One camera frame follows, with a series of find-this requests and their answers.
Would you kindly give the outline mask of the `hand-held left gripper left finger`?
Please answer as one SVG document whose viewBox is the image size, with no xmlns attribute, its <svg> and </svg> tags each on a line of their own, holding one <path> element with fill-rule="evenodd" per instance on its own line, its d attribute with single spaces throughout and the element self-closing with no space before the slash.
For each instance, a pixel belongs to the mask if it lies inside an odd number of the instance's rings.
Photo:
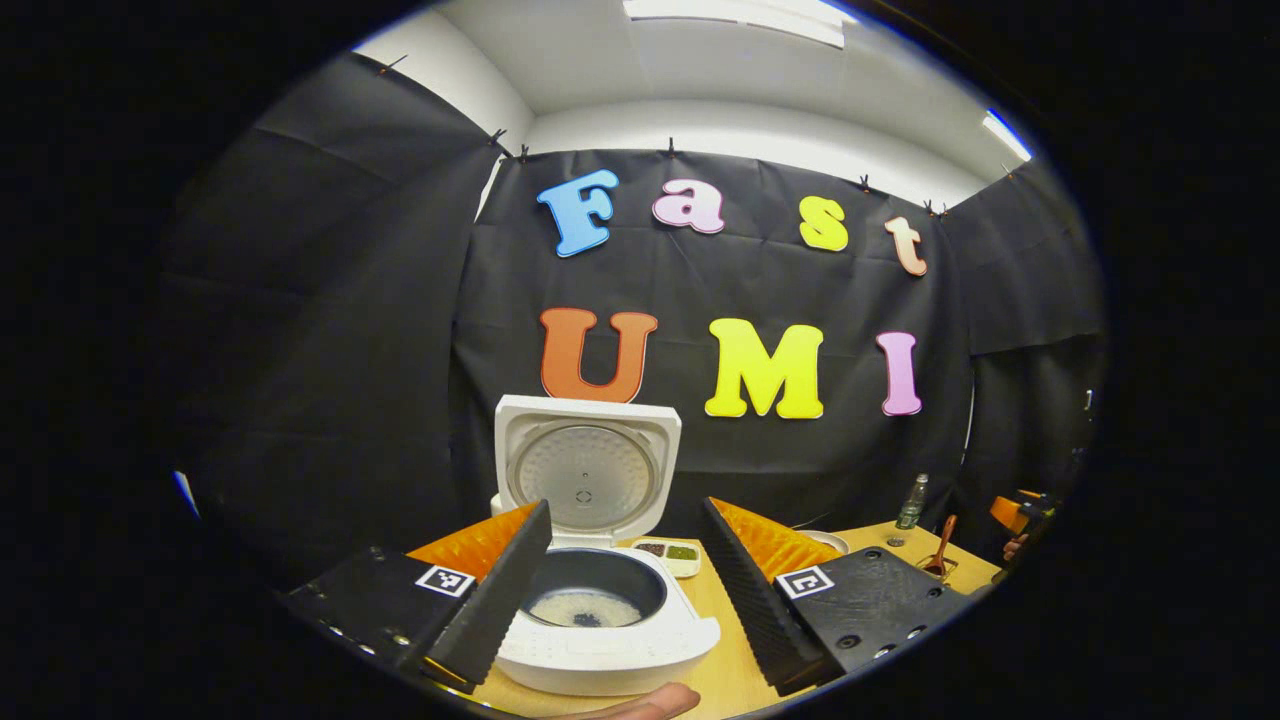
<svg viewBox="0 0 1280 720">
<path fill-rule="evenodd" d="M 282 596 L 302 623 L 415 685 L 474 693 L 495 661 L 552 539 L 543 500 L 511 511 L 513 534 L 485 575 L 379 547 Z"/>
</svg>

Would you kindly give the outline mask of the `brown wooden spoon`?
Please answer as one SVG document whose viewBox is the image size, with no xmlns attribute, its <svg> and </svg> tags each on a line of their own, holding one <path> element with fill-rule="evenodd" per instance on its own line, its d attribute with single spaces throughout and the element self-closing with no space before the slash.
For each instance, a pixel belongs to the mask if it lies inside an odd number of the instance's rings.
<svg viewBox="0 0 1280 720">
<path fill-rule="evenodd" d="M 931 575 L 938 577 L 938 578 L 946 578 L 947 577 L 948 568 L 947 568 L 947 564 L 946 564 L 946 551 L 948 548 L 950 541 L 952 539 L 952 536 L 954 536 L 956 525 L 957 525 L 957 515 L 952 514 L 952 515 L 947 516 L 947 519 L 946 519 L 946 521 L 943 524 L 942 534 L 940 537 L 940 544 L 938 544 L 936 552 L 931 556 L 931 559 L 922 568 L 923 571 L 929 573 Z"/>
</svg>

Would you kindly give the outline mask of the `white condiment dish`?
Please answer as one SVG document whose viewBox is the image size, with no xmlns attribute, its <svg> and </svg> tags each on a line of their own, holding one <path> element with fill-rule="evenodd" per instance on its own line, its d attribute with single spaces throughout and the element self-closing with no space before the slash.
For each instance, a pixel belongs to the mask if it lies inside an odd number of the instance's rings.
<svg viewBox="0 0 1280 720">
<path fill-rule="evenodd" d="M 689 542 L 637 538 L 630 547 L 658 557 L 663 566 L 676 579 L 695 577 L 701 570 L 703 553 L 698 546 Z"/>
</svg>

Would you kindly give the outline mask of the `long ceiling light panel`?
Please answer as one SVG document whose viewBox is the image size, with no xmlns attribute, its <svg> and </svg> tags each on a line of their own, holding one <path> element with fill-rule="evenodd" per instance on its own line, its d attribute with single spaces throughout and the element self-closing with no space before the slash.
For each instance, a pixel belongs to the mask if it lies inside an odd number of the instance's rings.
<svg viewBox="0 0 1280 720">
<path fill-rule="evenodd" d="M 824 0 L 622 0 L 631 20 L 705 20 L 768 29 L 845 47 L 852 14 Z"/>
</svg>

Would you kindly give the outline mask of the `clear water bottle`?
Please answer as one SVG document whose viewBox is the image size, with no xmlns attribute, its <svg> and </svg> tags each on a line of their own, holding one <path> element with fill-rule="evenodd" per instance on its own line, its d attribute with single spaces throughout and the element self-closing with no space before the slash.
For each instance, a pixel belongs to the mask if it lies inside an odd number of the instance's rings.
<svg viewBox="0 0 1280 720">
<path fill-rule="evenodd" d="M 918 525 L 925 506 L 929 483 L 931 479 L 927 474 L 922 473 L 916 475 L 896 516 L 896 529 L 910 530 Z"/>
</svg>

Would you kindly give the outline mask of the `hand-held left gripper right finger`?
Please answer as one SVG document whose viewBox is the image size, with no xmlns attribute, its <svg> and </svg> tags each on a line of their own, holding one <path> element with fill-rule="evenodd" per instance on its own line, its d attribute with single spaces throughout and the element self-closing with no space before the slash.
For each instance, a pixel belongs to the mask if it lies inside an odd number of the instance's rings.
<svg viewBox="0 0 1280 720">
<path fill-rule="evenodd" d="M 698 538 L 713 564 L 765 682 L 781 696 L 854 679 L 957 618 L 991 587 L 991 565 L 957 547 L 943 584 L 916 568 L 940 533 L 891 521 L 842 530 L 847 555 L 716 498 Z M 891 536 L 905 538 L 890 547 Z"/>
</svg>

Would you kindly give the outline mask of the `black backdrop cloth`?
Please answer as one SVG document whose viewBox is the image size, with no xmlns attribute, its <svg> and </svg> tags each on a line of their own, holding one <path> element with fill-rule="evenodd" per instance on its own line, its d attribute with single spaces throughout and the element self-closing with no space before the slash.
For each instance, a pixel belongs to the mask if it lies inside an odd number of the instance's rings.
<svg viewBox="0 0 1280 720">
<path fill-rule="evenodd" d="M 923 520 L 1070 491 L 1101 277 L 1038 161 L 942 217 L 687 149 L 507 159 L 351 54 L 195 186 L 161 274 L 174 466 L 280 591 L 481 520 L 504 395 L 596 388 L 684 424 L 660 536 L 714 496 L 785 524 Z"/>
</svg>

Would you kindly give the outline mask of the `small ceiling light panel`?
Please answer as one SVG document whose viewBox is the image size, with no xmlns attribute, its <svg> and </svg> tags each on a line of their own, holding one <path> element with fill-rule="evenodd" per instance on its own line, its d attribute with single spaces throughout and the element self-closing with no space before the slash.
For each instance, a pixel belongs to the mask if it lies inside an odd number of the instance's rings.
<svg viewBox="0 0 1280 720">
<path fill-rule="evenodd" d="M 995 110 L 987 109 L 980 124 L 992 133 L 1020 161 L 1033 159 L 1032 150 L 1023 142 L 1019 133 Z"/>
</svg>

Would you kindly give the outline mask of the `white rice cooker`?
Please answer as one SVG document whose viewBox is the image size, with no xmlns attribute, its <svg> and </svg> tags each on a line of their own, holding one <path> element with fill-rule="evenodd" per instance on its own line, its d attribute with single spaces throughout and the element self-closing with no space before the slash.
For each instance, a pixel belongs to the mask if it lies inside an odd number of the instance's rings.
<svg viewBox="0 0 1280 720">
<path fill-rule="evenodd" d="M 507 395 L 495 406 L 494 509 L 545 502 L 550 544 L 498 651 L 512 682 L 554 694 L 644 694 L 689 673 L 721 625 L 630 541 L 669 497 L 672 407 Z"/>
</svg>

